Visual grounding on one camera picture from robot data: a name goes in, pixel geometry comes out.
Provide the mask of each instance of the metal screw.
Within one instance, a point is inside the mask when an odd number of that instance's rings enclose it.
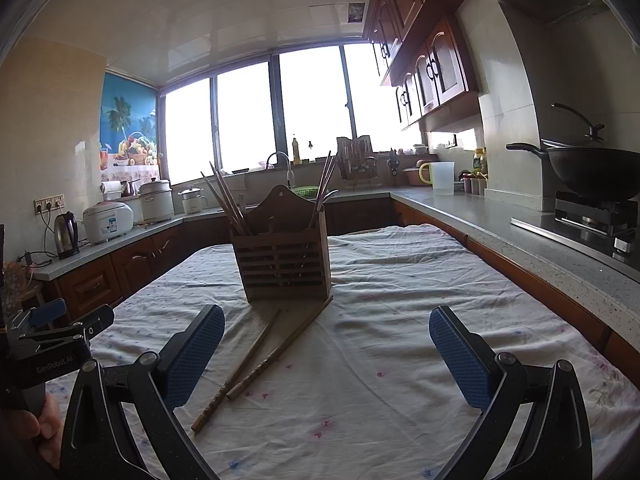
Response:
[[[571,363],[565,359],[560,359],[558,361],[558,368],[560,368],[563,372],[570,372],[574,369],[574,367],[571,366]]]
[[[515,355],[509,352],[500,352],[498,354],[498,361],[500,361],[503,365],[512,365],[516,362]]]
[[[95,370],[95,361],[93,359],[89,359],[82,364],[83,372],[93,372]]]
[[[156,354],[153,352],[145,352],[140,356],[140,364],[142,365],[150,365],[156,360]]]

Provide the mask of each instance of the bottle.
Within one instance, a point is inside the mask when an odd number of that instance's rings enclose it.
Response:
[[[295,137],[293,137],[291,146],[293,147],[293,164],[296,166],[302,164],[302,161],[300,160],[300,148],[298,147],[298,141]]]
[[[482,148],[476,148],[476,152],[474,153],[474,168],[473,168],[474,174],[481,173],[481,170],[482,170],[482,162],[480,160],[481,156],[482,156]]]
[[[483,175],[489,174],[489,163],[486,160],[486,148],[482,149],[482,155],[480,155],[480,173]]]

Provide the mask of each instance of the rice cooker label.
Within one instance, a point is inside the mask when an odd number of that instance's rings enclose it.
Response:
[[[102,232],[102,234],[107,234],[107,233],[114,233],[118,230],[118,224],[116,223],[116,217],[112,216],[109,218],[109,224],[102,226],[100,228],[100,231]]]

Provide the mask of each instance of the electric kettle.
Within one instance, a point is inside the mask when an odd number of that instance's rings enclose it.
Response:
[[[78,248],[78,224],[71,211],[56,216],[56,220],[53,222],[53,235],[56,239],[56,249],[60,260],[80,252]]]

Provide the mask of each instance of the hand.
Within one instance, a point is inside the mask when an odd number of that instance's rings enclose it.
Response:
[[[62,446],[62,419],[56,398],[47,394],[42,413],[36,418],[33,413],[23,410],[6,410],[4,416],[9,430],[17,440],[27,440],[38,435],[44,437],[38,453],[54,469],[60,469],[60,448]]]

